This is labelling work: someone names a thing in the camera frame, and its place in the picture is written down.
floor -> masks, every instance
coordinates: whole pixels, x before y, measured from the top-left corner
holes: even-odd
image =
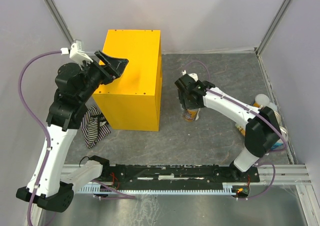
[[[79,163],[84,156],[98,155],[112,164],[230,164],[244,147],[235,123],[218,112],[204,108],[196,122],[182,119],[175,80],[188,62],[200,60],[208,66],[210,81],[225,93],[250,103],[256,94],[267,94],[255,54],[184,54],[162,56],[162,98],[159,132],[112,130],[92,149],[87,149],[79,130],[65,163]],[[207,73],[194,63],[188,73],[200,80]],[[285,152],[265,156],[263,161],[288,164]]]
[[[261,186],[251,186],[260,192]],[[39,225],[53,213],[43,211]],[[259,199],[236,201],[217,195],[137,195],[137,199],[99,201],[76,194],[50,226],[307,226],[295,186],[275,186]]]

black and white striped fabric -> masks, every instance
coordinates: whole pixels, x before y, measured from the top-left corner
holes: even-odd
[[[84,115],[81,131],[87,148],[94,147],[111,133],[106,118],[95,106],[90,107]]]

purple hose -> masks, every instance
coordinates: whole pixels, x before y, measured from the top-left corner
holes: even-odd
[[[216,96],[222,97],[224,99],[227,99],[228,101],[232,102],[233,104],[236,104],[237,106],[245,109],[246,111],[250,112],[251,114],[253,114],[254,116],[258,117],[259,119],[261,119],[266,125],[268,125],[275,133],[276,135],[282,140],[284,147],[282,149],[278,149],[278,150],[272,150],[269,152],[282,152],[285,151],[288,148],[288,142],[285,140],[285,138],[282,136],[282,134],[271,124],[269,123],[264,117],[262,117],[261,115],[259,115],[257,112],[251,111],[249,108],[247,108],[246,106],[242,105],[241,103],[233,100],[232,98],[228,97],[228,96],[223,96],[222,94],[218,93],[218,92],[214,92],[211,91],[210,89],[206,89],[208,92],[215,94]]]
[[[46,126],[40,121],[40,119],[37,118],[37,116],[32,112],[32,110],[29,108],[29,106],[27,105],[25,99],[24,99],[24,96],[22,94],[22,79],[24,77],[24,74],[27,70],[27,68],[31,65],[32,62],[36,61],[37,59],[41,58],[41,57],[45,57],[45,56],[48,56],[48,55],[52,55],[52,54],[61,54],[61,51],[53,51],[53,52],[47,52],[47,53],[43,53],[41,55],[38,55],[37,57],[34,57],[33,59],[31,59],[25,66],[24,68],[22,69],[21,73],[20,73],[20,76],[19,76],[19,81],[18,81],[18,93],[19,93],[19,97],[20,97],[20,100],[23,104],[23,106],[25,107],[26,111],[30,114],[30,116],[37,122],[37,124],[39,124],[39,126],[41,127],[41,129],[43,130],[43,132],[45,133],[45,138],[46,138],[46,147],[47,148],[51,148],[51,138],[50,138],[50,134],[46,128]],[[41,164],[41,167],[40,167],[40,170],[39,170],[39,173],[35,179],[35,185],[38,185],[39,182],[40,182],[40,179],[41,179],[41,176],[42,176],[42,173],[44,172],[44,169],[45,169],[45,166],[46,166],[46,162],[48,160],[48,157],[49,157],[49,153],[50,151],[47,150],[45,152],[45,156],[44,156],[44,159],[43,159],[43,162]],[[35,198],[35,195],[36,195],[36,188],[33,189],[32,191],[32,194],[31,194],[31,198],[30,198],[30,201],[29,201],[29,205],[28,205],[28,209],[27,209],[27,222],[29,224],[29,226],[33,226],[32,222],[31,222],[31,208],[32,208],[32,203],[34,201],[34,198]]]
[[[191,62],[189,62],[188,64],[186,64],[186,65],[183,67],[183,69],[185,70],[188,66],[190,66],[192,63],[195,63],[195,62],[200,63],[200,64],[205,68],[206,73],[207,73],[207,75],[208,75],[208,81],[210,81],[209,69],[208,69],[208,67],[207,67],[203,62],[201,62],[201,61],[191,61]]]
[[[107,185],[105,185],[104,183],[100,182],[100,181],[97,181],[97,180],[92,180],[91,182],[96,182],[98,184],[100,184],[101,186],[105,187],[106,189],[108,189],[109,191],[112,191],[112,192],[115,192],[116,194],[119,194],[123,197],[102,197],[100,199],[102,200],[112,200],[112,199],[135,199],[136,197],[135,196],[131,196],[131,195],[128,195],[128,194],[124,194],[122,192],[119,192],[117,190],[115,190],[114,188],[112,187],[108,187]]]
[[[272,175],[272,179],[271,179],[271,182],[270,182],[269,186],[268,186],[263,192],[261,192],[261,193],[259,193],[259,194],[257,194],[257,195],[254,195],[254,196],[252,196],[252,197],[247,197],[247,198],[239,198],[239,197],[238,197],[237,200],[249,200],[249,199],[254,199],[254,198],[256,198],[256,197],[260,197],[260,196],[264,195],[266,192],[268,192],[268,191],[270,190],[272,184],[273,184],[274,181],[275,181],[275,177],[276,177],[276,167],[275,167],[275,165],[274,165],[272,162],[263,163],[263,164],[259,165],[259,167],[262,166],[262,165],[271,165],[272,168],[273,168],[273,175]]]

purple cable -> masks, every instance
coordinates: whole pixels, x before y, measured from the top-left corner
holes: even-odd
[[[288,142],[285,140],[285,138],[282,136],[282,134],[271,124],[269,123],[264,117],[262,117],[261,115],[259,115],[257,112],[251,111],[249,108],[247,108],[246,106],[242,105],[241,103],[233,100],[232,98],[228,97],[228,96],[223,96],[222,94],[218,93],[218,92],[214,92],[211,91],[210,89],[206,89],[208,92],[215,94],[216,96],[219,96],[221,98],[227,99],[228,101],[232,102],[233,104],[236,104],[237,106],[245,109],[246,111],[250,112],[251,114],[253,114],[254,116],[258,117],[259,119],[261,119],[266,125],[268,125],[275,133],[276,135],[282,140],[284,147],[282,149],[278,149],[278,150],[272,150],[269,151],[269,153],[271,152],[282,152],[285,151],[288,148]]]
[[[207,73],[207,75],[208,75],[208,81],[210,81],[209,69],[208,69],[208,67],[207,67],[203,62],[201,62],[201,61],[191,61],[191,62],[189,62],[188,64],[186,64],[186,65],[183,67],[183,69],[186,69],[188,66],[190,66],[192,63],[195,63],[195,62],[200,63],[200,64],[205,68],[206,73]]]
[[[265,191],[263,191],[263,192],[261,192],[261,193],[259,193],[259,194],[257,194],[257,195],[254,195],[254,196],[252,196],[252,197],[247,197],[247,198],[239,198],[239,197],[238,197],[237,200],[249,200],[249,199],[254,199],[254,198],[256,198],[256,197],[262,196],[263,194],[265,194],[266,192],[268,192],[268,191],[270,190],[272,184],[273,184],[274,181],[275,181],[275,177],[276,177],[276,167],[275,167],[275,165],[274,165],[272,162],[263,163],[263,164],[259,165],[259,167],[262,166],[262,165],[271,165],[271,166],[273,167],[273,175],[272,175],[272,179],[271,179],[271,182],[270,182],[269,186],[265,189]]]
[[[106,189],[108,189],[109,191],[112,191],[112,192],[115,192],[116,194],[119,194],[123,197],[97,197],[95,196],[95,198],[99,198],[99,199],[102,199],[102,200],[113,200],[113,199],[135,199],[136,197],[135,196],[131,196],[131,195],[128,195],[128,194],[124,194],[122,192],[119,192],[117,190],[115,190],[114,188],[112,187],[108,187],[107,185],[105,185],[104,183],[100,182],[100,181],[97,181],[97,180],[92,180],[91,182],[96,182],[98,184],[100,184],[101,186],[105,187]]]
[[[20,97],[20,100],[23,104],[23,106],[25,107],[26,111],[30,114],[30,116],[37,122],[37,124],[41,127],[41,129],[43,130],[43,132],[45,133],[45,138],[46,138],[46,147],[47,148],[51,148],[51,138],[50,138],[50,134],[47,130],[47,128],[45,127],[45,125],[40,121],[40,119],[37,118],[37,116],[33,113],[33,111],[30,109],[30,107],[27,105],[25,99],[24,99],[24,96],[22,94],[22,79],[24,77],[24,74],[27,70],[27,68],[31,65],[32,62],[36,61],[37,59],[41,58],[41,57],[45,57],[45,56],[48,56],[48,55],[52,55],[52,54],[61,54],[61,51],[53,51],[53,52],[47,52],[47,53],[43,53],[41,55],[38,55],[34,58],[32,58],[25,66],[24,68],[22,69],[21,73],[20,73],[20,76],[19,76],[19,80],[18,80],[18,93],[19,93],[19,97]],[[38,185],[39,182],[40,182],[40,179],[41,179],[41,176],[42,176],[42,173],[44,172],[44,169],[45,169],[45,166],[46,166],[46,162],[48,160],[48,157],[49,157],[49,153],[50,151],[47,150],[45,152],[45,155],[44,155],[44,159],[43,159],[43,162],[41,164],[41,167],[40,167],[40,170],[39,170],[39,173],[35,179],[35,185]],[[27,222],[29,224],[29,226],[33,226],[32,222],[31,222],[31,208],[32,208],[32,203],[34,201],[34,198],[35,198],[35,195],[36,195],[36,188],[33,189],[32,191],[32,194],[31,194],[31,198],[30,198],[30,201],[29,201],[29,205],[28,205],[28,209],[27,209]]]

